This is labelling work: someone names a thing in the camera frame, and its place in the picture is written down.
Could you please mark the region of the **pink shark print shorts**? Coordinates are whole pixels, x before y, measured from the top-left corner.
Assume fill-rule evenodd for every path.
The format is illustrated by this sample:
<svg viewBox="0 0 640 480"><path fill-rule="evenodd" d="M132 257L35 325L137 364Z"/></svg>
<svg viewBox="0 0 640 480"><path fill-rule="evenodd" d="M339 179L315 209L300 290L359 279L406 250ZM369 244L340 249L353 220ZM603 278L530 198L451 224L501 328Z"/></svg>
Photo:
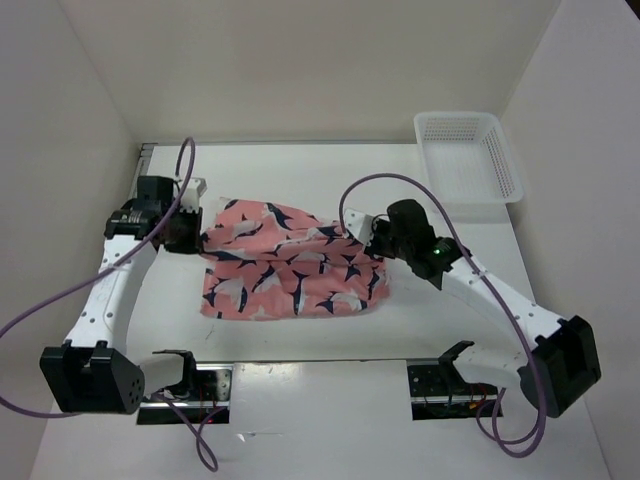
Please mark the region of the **pink shark print shorts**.
<svg viewBox="0 0 640 480"><path fill-rule="evenodd" d="M385 261L336 220L290 206L222 197L201 235L200 312L231 321L351 316L391 294Z"/></svg>

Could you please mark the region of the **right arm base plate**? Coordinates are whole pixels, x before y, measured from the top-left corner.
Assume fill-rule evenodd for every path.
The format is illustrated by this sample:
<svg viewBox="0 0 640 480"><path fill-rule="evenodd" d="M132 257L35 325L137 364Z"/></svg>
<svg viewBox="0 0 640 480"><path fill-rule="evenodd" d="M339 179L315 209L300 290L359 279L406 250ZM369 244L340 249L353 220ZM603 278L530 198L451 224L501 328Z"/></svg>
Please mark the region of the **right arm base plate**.
<svg viewBox="0 0 640 480"><path fill-rule="evenodd" d="M495 386L465 383L436 360L408 362L406 370L413 421L491 416Z"/></svg>

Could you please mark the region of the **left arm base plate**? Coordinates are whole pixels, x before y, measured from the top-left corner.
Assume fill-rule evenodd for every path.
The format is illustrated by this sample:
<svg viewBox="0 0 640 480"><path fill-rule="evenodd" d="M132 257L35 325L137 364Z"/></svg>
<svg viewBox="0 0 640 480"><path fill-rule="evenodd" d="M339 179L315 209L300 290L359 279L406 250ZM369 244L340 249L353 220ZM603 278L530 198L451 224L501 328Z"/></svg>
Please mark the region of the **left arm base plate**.
<svg viewBox="0 0 640 480"><path fill-rule="evenodd" d="M199 363L188 380L156 392L168 399L193 426L228 424L234 366ZM153 395L142 401L136 424L141 426L176 425L181 417L162 399Z"/></svg>

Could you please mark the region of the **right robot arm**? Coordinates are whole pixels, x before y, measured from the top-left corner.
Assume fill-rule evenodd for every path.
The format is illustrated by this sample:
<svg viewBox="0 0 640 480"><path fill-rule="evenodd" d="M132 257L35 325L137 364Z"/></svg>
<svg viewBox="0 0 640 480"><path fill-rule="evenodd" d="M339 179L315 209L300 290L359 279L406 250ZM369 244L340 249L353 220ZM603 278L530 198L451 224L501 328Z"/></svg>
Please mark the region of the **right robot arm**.
<svg viewBox="0 0 640 480"><path fill-rule="evenodd" d="M518 347L513 356L501 356L472 341L459 342L438 370L446 391L460 393L489 373L490 384L518 385L531 405L544 402L547 416L558 418L600 380L594 332L585 319L563 318L497 278L458 241L437 235L417 201L398 201L385 217L348 218L366 252L404 261L414 275L465 303Z"/></svg>

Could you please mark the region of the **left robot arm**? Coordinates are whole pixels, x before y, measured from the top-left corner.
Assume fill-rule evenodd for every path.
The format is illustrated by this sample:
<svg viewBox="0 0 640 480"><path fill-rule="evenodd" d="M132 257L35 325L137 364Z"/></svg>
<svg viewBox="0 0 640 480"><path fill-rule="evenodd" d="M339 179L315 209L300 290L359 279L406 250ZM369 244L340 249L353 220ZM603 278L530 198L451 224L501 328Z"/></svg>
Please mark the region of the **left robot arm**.
<svg viewBox="0 0 640 480"><path fill-rule="evenodd" d="M166 389L185 400L200 376L188 350L157 350L134 362L127 335L144 278L157 253L200 252L205 180L141 176L136 194L108 218L100 278L64 342L44 349L39 365L65 414L132 414Z"/></svg>

